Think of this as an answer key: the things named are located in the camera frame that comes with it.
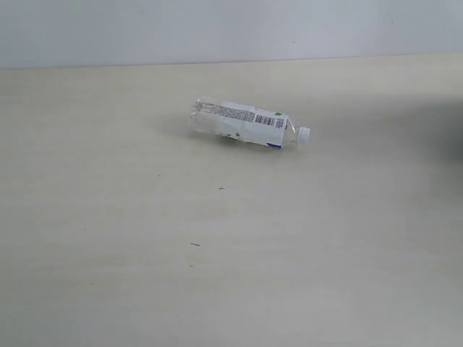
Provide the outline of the clear bottle white label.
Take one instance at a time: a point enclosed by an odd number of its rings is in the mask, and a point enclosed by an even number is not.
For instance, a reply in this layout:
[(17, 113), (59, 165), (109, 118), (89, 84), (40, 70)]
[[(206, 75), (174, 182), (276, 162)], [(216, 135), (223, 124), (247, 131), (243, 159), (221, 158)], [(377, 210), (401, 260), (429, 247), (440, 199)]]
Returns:
[(209, 97), (195, 101), (189, 123), (196, 132), (272, 148), (306, 145), (310, 138), (310, 129), (294, 125), (285, 113)]

